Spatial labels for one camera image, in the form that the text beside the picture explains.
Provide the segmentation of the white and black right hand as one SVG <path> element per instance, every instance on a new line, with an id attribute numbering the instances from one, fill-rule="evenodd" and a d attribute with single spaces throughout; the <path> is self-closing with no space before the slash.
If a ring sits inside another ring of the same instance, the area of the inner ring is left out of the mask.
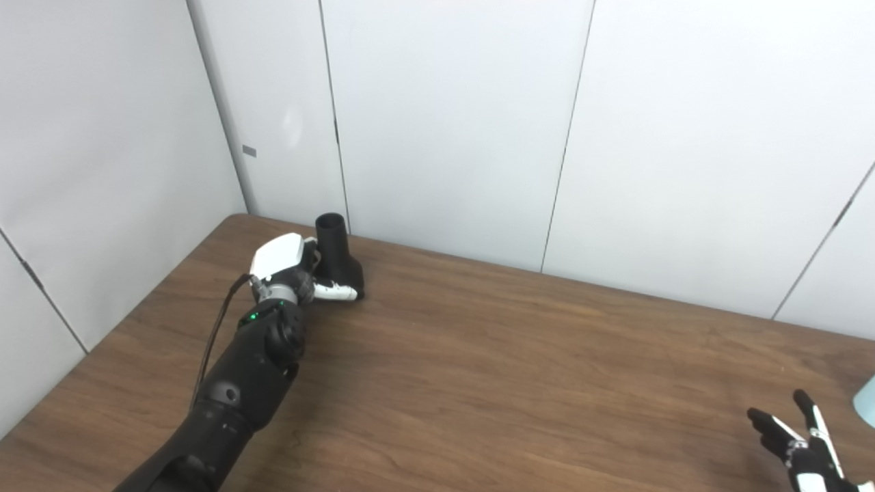
<path id="1" fill-rule="evenodd" d="M 807 438 L 781 418 L 750 407 L 746 416 L 759 433 L 762 448 L 787 468 L 794 491 L 873 491 L 872 480 L 855 484 L 847 479 L 819 406 L 805 390 L 794 390 L 794 402 L 805 418 Z"/>

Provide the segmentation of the white and black left hand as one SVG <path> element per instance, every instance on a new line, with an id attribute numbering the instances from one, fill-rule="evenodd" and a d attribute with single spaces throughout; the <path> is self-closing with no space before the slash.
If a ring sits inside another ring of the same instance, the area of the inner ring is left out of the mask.
<path id="1" fill-rule="evenodd" d="M 365 297 L 362 265 L 352 256 L 346 230 L 320 230 L 315 237 L 297 233 L 260 246 L 250 266 L 254 300 L 353 302 Z"/>

